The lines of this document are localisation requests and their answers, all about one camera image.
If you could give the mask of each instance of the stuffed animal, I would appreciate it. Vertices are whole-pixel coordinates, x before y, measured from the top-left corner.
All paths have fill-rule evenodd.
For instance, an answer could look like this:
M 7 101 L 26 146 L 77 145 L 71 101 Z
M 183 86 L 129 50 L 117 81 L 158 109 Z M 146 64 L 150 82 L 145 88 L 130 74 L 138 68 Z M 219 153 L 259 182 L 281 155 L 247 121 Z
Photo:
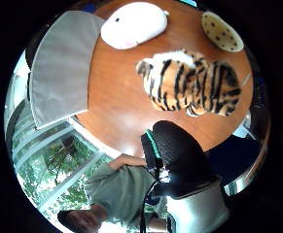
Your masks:
M 244 44 L 237 32 L 212 12 L 204 12 L 201 25 L 207 37 L 220 49 L 226 51 L 241 51 Z
M 229 116 L 239 101 L 241 88 L 233 68 L 224 61 L 209 65 L 199 52 L 158 53 L 138 61 L 136 71 L 152 106 L 160 111 Z
M 168 12 L 148 2 L 126 4 L 112 13 L 101 28 L 101 38 L 117 50 L 134 48 L 162 33 Z

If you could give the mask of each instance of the tiger plush toy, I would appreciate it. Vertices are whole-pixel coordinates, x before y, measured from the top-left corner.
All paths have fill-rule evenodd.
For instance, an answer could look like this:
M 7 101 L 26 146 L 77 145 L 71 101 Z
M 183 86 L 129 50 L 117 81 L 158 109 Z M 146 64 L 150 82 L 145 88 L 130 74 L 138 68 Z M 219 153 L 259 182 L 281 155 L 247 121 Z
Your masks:
M 138 61 L 136 71 L 153 107 L 160 111 L 229 116 L 239 101 L 241 88 L 233 68 L 224 61 L 209 65 L 199 52 L 157 53 Z

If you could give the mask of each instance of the green shirt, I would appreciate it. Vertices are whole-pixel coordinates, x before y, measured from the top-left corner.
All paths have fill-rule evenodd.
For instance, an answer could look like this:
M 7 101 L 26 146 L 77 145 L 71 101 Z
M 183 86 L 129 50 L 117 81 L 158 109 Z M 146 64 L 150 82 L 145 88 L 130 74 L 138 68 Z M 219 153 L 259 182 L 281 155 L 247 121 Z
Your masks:
M 154 178 L 143 166 L 125 165 L 117 171 L 102 164 L 88 179 L 84 188 L 90 204 L 102 205 L 107 211 L 107 221 L 128 230 L 138 230 L 144 196 Z M 151 213 L 145 213 L 149 225 Z

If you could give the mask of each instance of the wooden table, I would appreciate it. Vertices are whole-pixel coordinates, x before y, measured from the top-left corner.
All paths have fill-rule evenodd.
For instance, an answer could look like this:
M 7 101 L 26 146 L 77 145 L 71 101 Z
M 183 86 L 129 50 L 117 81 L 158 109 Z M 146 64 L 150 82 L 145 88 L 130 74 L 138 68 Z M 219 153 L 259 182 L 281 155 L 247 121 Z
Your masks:
M 117 8 L 134 1 L 114 0 L 99 8 L 95 14 L 107 19 Z M 240 83 L 251 74 L 245 51 L 227 52 L 215 47 L 205 36 L 201 14 L 194 8 L 173 0 L 148 0 L 169 11 L 166 30 L 151 41 L 129 50 L 115 50 L 98 39 L 92 57 L 88 112 L 78 114 L 80 123 L 103 144 L 121 152 L 142 156 L 140 136 L 159 120 L 171 120 L 190 132 L 204 150 L 219 145 L 236 129 L 245 117 L 252 99 L 253 80 L 242 88 L 240 103 L 231 116 L 206 114 L 186 116 L 180 112 L 155 110 L 143 90 L 135 62 L 152 57 L 154 53 L 177 50 L 202 52 L 209 62 L 226 60 L 235 69 Z

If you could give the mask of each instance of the person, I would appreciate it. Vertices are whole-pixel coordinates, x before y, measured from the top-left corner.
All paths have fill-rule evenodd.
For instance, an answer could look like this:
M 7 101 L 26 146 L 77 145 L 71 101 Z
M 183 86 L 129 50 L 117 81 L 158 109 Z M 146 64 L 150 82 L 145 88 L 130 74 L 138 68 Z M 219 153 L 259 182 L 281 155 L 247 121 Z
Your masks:
M 76 233 L 98 232 L 104 221 L 138 231 L 143 199 L 155 181 L 145 166 L 145 158 L 124 153 L 102 164 L 84 185 L 89 209 L 60 211 L 58 220 Z M 164 218 L 156 213 L 145 213 L 144 218 L 148 230 L 166 232 Z

